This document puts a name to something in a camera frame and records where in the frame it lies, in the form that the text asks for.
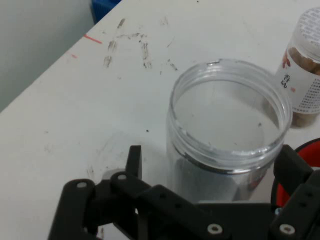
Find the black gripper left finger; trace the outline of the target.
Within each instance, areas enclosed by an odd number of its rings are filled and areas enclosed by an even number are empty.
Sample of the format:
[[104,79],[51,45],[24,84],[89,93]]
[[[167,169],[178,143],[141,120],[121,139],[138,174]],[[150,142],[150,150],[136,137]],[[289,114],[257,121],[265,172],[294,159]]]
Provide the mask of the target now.
[[162,185],[141,179],[142,148],[129,148],[125,169],[95,184],[76,179],[62,189],[51,240],[96,240],[113,224],[131,240],[228,240],[226,224]]

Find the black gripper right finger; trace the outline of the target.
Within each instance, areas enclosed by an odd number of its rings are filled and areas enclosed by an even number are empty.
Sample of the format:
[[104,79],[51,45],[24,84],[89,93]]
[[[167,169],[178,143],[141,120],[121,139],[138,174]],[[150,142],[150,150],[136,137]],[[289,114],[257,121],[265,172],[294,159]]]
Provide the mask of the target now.
[[271,240],[320,238],[320,170],[309,166],[285,144],[273,166],[274,182],[289,199],[269,227]]

